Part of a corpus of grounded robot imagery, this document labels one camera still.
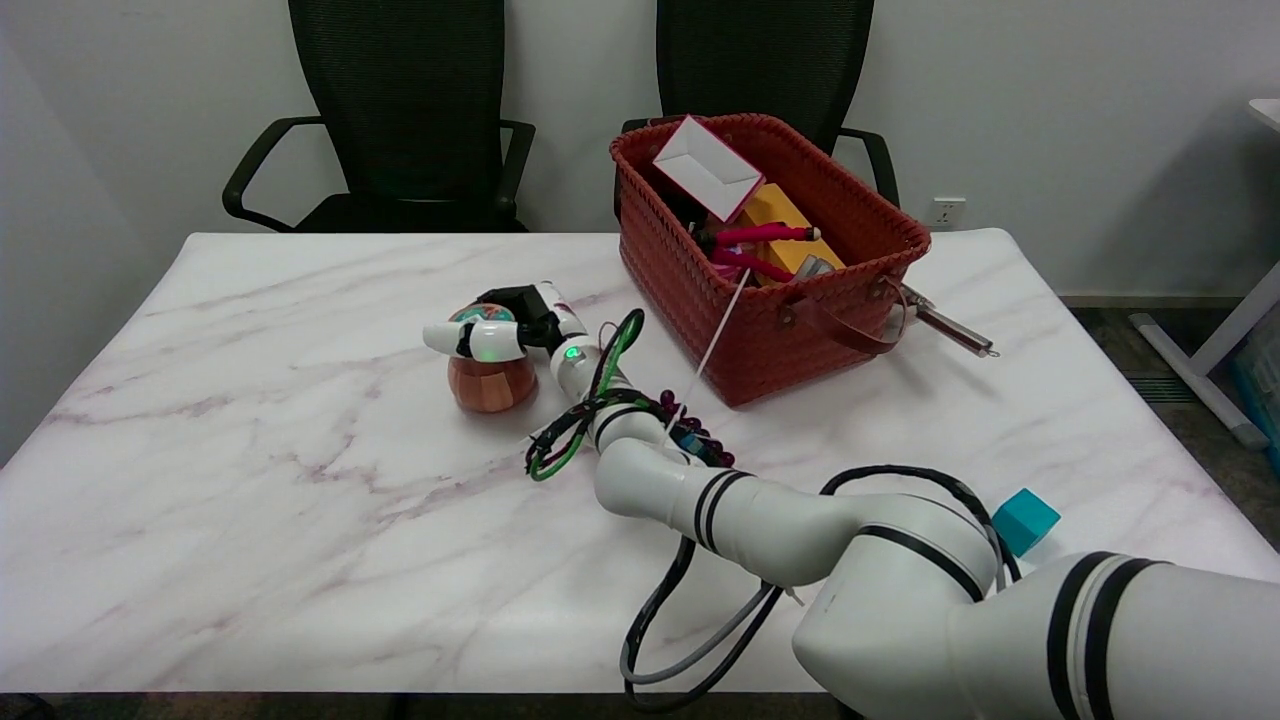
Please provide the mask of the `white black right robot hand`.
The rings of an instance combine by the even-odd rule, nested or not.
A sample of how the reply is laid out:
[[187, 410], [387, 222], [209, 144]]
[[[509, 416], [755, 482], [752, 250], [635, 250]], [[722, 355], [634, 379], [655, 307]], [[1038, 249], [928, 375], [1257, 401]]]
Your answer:
[[589, 346], [588, 329], [549, 281], [489, 290], [448, 322], [425, 325], [424, 345], [449, 357], [498, 364], [540, 348]]

